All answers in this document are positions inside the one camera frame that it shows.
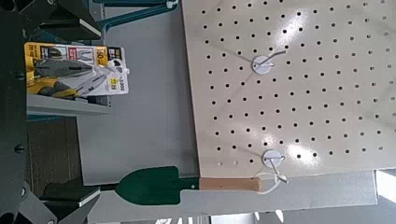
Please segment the grey wall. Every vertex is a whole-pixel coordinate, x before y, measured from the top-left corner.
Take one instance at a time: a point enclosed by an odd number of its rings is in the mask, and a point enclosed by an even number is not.
[[[108,8],[106,16],[128,13]],[[84,183],[119,182],[130,172],[176,165],[198,175],[189,73],[179,10],[111,29],[106,44],[126,50],[130,92],[110,115],[78,118]]]
[[[88,219],[93,223],[134,221],[375,203],[374,174],[360,172],[290,178],[288,185],[280,185],[268,195],[254,192],[183,190],[181,204],[167,206],[135,205],[124,201],[114,191],[105,191],[101,193]]]

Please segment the white pegboard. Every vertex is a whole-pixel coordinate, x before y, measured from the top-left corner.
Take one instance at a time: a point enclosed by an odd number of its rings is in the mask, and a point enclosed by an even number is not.
[[[202,176],[396,167],[396,3],[184,1]],[[251,61],[285,49],[263,76]]]

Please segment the metal bar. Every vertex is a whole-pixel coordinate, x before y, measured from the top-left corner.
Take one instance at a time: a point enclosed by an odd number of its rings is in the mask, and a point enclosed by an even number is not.
[[[109,18],[109,19],[106,19],[103,21],[99,21],[98,24],[102,29],[106,29],[106,31],[108,31],[111,27],[122,25],[124,23],[131,22],[131,21],[142,20],[144,18],[151,17],[151,16],[160,15],[165,12],[172,11],[176,7],[177,6],[168,8],[167,5],[150,7],[150,8],[142,9],[139,11],[127,13],[124,15],[116,16],[113,18]]]
[[[34,94],[27,95],[27,114],[57,116],[92,116],[110,113],[110,107],[87,104]]]
[[[167,0],[93,0],[94,3],[105,4],[105,7],[156,7]]]

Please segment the trowel handle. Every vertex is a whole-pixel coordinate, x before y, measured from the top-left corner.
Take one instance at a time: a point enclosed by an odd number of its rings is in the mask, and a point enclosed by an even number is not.
[[[248,190],[261,191],[262,181],[254,178],[200,178],[201,190]]]

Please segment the pegboard hook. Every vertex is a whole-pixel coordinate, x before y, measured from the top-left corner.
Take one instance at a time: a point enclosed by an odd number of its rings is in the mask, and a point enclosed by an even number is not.
[[[281,175],[276,169],[276,167],[279,166],[283,160],[285,160],[285,156],[282,156],[278,151],[273,149],[267,150],[264,152],[264,154],[262,154],[262,162],[264,165],[274,169],[278,180],[285,184],[289,184],[289,180],[284,175]]]

